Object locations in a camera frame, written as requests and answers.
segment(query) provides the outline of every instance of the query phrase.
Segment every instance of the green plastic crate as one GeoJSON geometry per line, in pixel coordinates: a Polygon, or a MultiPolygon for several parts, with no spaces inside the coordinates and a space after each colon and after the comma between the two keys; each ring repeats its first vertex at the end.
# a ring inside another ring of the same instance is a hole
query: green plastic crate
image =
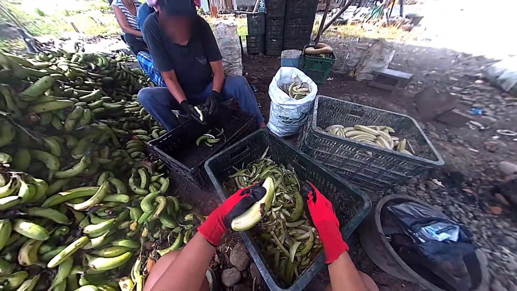
{"type": "Polygon", "coordinates": [[[302,66],[301,70],[305,75],[309,76],[314,82],[323,84],[327,81],[332,67],[336,62],[334,53],[330,54],[330,58],[320,56],[309,56],[305,54],[305,49],[314,46],[305,46],[303,48],[302,66]]]}

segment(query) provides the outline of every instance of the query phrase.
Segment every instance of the red glove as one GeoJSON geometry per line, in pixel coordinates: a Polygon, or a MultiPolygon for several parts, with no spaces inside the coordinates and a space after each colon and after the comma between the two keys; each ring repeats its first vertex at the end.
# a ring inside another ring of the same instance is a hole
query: red glove
{"type": "Polygon", "coordinates": [[[232,220],[266,195],[266,189],[262,187],[264,181],[261,180],[249,188],[242,188],[228,197],[197,230],[213,246],[218,246],[225,230],[231,227],[232,220]]]}
{"type": "Polygon", "coordinates": [[[309,198],[307,206],[325,250],[325,263],[330,264],[348,251],[348,245],[339,231],[338,218],[330,201],[311,182],[302,183],[300,193],[309,198]]]}

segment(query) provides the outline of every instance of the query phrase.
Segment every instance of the black glove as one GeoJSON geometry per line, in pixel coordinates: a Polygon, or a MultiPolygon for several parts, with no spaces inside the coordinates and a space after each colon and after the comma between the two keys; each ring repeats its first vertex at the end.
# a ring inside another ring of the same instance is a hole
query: black glove
{"type": "Polygon", "coordinates": [[[219,108],[219,100],[222,99],[222,94],[212,90],[212,93],[208,98],[206,98],[204,106],[208,109],[209,115],[217,115],[217,111],[219,108]]]}
{"type": "Polygon", "coordinates": [[[197,111],[196,109],[194,109],[194,106],[190,105],[188,101],[186,100],[183,100],[181,103],[181,108],[183,109],[183,111],[188,114],[188,116],[191,118],[191,119],[194,119],[196,120],[197,122],[201,123],[201,124],[206,124],[206,121],[205,121],[205,118],[203,116],[203,113],[201,112],[201,110],[197,111]]]}

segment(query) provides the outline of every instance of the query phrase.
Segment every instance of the striped shirt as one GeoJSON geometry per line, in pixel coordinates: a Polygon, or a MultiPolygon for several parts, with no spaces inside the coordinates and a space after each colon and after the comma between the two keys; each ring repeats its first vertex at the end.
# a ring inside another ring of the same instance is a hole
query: striped shirt
{"type": "MultiPolygon", "coordinates": [[[[136,7],[136,11],[138,11],[138,8],[140,7],[140,5],[142,3],[140,3],[138,0],[133,0],[133,2],[134,2],[134,6],[136,7]]],[[[136,15],[133,15],[133,14],[131,14],[131,12],[129,12],[129,10],[126,8],[126,6],[122,2],[122,0],[114,0],[112,5],[115,5],[122,10],[124,15],[126,16],[126,20],[128,21],[129,26],[132,29],[140,31],[140,27],[138,26],[138,20],[136,19],[136,15]]]]}

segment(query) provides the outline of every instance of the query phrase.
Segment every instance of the stacked crate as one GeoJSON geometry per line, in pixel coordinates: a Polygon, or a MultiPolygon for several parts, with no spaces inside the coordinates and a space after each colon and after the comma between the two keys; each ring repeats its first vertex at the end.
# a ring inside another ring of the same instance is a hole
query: stacked crate
{"type": "Polygon", "coordinates": [[[266,0],[266,54],[280,55],[284,36],[285,0],[266,0]]]}
{"type": "Polygon", "coordinates": [[[249,54],[264,53],[266,49],[266,14],[249,13],[246,47],[249,54]]]}
{"type": "Polygon", "coordinates": [[[286,2],[282,50],[301,50],[311,41],[318,0],[286,0],[286,2]]]}

